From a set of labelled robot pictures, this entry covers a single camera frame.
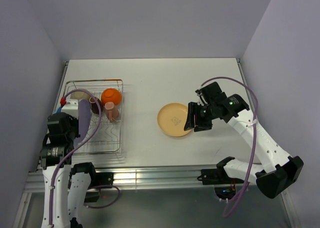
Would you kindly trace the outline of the purple plate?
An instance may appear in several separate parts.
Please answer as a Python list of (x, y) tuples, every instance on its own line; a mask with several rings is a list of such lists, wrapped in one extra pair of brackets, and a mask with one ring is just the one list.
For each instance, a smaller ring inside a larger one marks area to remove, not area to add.
[(82, 143), (88, 133), (90, 122), (91, 122), (91, 107), (89, 101), (86, 99), (79, 100), (78, 103), (78, 134), (74, 140), (74, 146), (77, 147)]

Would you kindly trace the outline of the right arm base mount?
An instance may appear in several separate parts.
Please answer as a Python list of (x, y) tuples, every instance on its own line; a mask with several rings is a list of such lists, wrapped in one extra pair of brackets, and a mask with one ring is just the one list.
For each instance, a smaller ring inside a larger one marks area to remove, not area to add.
[(196, 179), (202, 182), (202, 185), (214, 185), (214, 192), (218, 200), (228, 202), (237, 193), (236, 181), (217, 168), (202, 169), (200, 176)]

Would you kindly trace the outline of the brown mug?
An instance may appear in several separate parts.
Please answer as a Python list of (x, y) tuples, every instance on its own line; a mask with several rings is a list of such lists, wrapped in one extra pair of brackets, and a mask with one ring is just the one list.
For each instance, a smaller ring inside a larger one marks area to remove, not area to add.
[(89, 98), (89, 104), (90, 104), (90, 108), (91, 108), (91, 110), (92, 110), (92, 112), (94, 114), (99, 115), (99, 113), (100, 113), (99, 110), (101, 112), (104, 111), (104, 106), (103, 106), (101, 100), (98, 97), (94, 97), (94, 98), (90, 97)]

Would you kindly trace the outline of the beige bowl white inside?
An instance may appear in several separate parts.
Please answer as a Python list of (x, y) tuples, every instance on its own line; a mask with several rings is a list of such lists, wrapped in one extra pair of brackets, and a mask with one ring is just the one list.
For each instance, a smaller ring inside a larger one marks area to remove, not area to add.
[(70, 98), (75, 100), (89, 100), (91, 98), (91, 92), (89, 92), (88, 90), (85, 90), (85, 92), (75, 91), (70, 94)]

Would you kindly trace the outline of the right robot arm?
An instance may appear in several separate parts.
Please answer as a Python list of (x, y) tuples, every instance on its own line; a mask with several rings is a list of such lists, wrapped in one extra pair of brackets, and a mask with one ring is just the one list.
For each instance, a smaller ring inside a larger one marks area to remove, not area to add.
[[(304, 162), (299, 156), (291, 156), (271, 138), (240, 95), (227, 96), (217, 82), (208, 81), (196, 93), (199, 102), (188, 104), (185, 131), (211, 130), (213, 120), (220, 119), (251, 147), (249, 162), (229, 156), (214, 169), (203, 169), (199, 178), (204, 185), (243, 181), (256, 184), (266, 197), (275, 198), (297, 181)], [(259, 159), (259, 165), (253, 163), (254, 157)]]

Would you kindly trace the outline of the pink mug white inside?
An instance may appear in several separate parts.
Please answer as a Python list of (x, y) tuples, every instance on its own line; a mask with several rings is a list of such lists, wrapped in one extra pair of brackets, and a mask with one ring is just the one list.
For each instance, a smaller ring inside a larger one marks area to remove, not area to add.
[(120, 112), (113, 102), (107, 102), (104, 105), (104, 111), (110, 122), (115, 122), (119, 118)]

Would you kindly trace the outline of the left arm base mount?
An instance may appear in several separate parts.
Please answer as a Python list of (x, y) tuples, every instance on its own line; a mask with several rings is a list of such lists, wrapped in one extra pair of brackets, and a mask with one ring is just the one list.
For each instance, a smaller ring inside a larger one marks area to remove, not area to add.
[[(91, 181), (89, 187), (99, 185), (112, 185), (114, 181), (114, 174), (112, 172), (97, 172), (94, 180)], [(94, 191), (87, 191), (85, 196), (85, 203), (97, 202), (101, 194), (101, 189)]]

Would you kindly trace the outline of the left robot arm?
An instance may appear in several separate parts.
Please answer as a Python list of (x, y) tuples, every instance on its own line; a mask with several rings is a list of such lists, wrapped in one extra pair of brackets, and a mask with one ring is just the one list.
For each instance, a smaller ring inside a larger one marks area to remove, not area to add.
[(70, 153), (79, 138), (79, 122), (60, 112), (47, 119), (48, 133), (39, 154), (44, 178), (42, 227), (82, 227), (81, 207), (89, 187), (97, 183), (91, 162), (71, 166)]

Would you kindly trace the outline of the orange bowl white inside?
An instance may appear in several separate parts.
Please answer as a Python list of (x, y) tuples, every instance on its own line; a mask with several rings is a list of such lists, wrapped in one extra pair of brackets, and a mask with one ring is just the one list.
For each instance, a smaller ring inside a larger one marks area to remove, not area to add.
[(115, 88), (107, 88), (101, 94), (101, 102), (105, 105), (108, 102), (113, 102), (115, 105), (122, 101), (122, 94)]

